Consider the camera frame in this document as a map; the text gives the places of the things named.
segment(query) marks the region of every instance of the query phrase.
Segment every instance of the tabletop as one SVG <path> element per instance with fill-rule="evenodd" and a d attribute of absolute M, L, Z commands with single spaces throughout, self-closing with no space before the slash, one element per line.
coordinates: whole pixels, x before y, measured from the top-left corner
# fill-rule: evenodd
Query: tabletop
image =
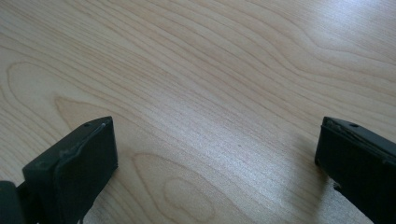
<path fill-rule="evenodd" d="M 0 179 L 112 116 L 84 223 L 371 223 L 314 164 L 324 116 L 396 141 L 391 0 L 0 1 Z"/>

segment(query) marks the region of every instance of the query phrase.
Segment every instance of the light wood surface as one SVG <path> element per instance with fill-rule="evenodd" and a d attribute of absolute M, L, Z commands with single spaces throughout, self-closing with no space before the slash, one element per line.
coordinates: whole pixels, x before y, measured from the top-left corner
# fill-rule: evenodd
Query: light wood surface
<path fill-rule="evenodd" d="M 313 163 L 323 116 L 396 141 L 396 2 L 0 1 L 0 179 L 115 120 L 84 223 L 370 223 Z"/>

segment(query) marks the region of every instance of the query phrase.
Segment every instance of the wooden table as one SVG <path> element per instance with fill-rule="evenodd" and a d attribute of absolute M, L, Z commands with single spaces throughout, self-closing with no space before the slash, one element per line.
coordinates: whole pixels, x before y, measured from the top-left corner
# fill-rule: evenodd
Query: wooden table
<path fill-rule="evenodd" d="M 396 3 L 0 1 L 0 179 L 115 120 L 84 223 L 370 223 L 313 163 L 324 116 L 396 140 Z"/>

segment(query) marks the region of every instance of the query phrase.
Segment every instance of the black object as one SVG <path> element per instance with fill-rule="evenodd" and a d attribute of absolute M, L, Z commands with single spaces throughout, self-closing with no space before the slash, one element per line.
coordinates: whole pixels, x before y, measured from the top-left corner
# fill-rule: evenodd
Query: black object
<path fill-rule="evenodd" d="M 396 144 L 357 124 L 324 118 L 315 163 L 374 223 L 396 223 Z"/>
<path fill-rule="evenodd" d="M 117 167 L 112 118 L 87 122 L 23 167 L 20 186 L 0 181 L 0 224 L 76 224 Z"/>

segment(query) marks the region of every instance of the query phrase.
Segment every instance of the black plastic piece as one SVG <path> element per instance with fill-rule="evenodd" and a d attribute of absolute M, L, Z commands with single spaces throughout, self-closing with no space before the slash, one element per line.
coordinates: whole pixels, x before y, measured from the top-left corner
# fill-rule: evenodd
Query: black plastic piece
<path fill-rule="evenodd" d="M 0 223 L 25 223 L 17 189 L 9 181 L 0 181 Z"/>
<path fill-rule="evenodd" d="M 20 198 L 20 203 L 14 200 L 13 204 L 19 207 L 7 213 L 23 214 L 21 223 L 27 224 L 76 224 L 91 209 L 117 167 L 112 118 L 87 122 L 22 169 L 25 182 L 13 190 Z M 0 214 L 5 208 L 0 202 Z"/>
<path fill-rule="evenodd" d="M 324 118 L 315 163 L 374 223 L 396 223 L 396 144 L 357 124 Z"/>

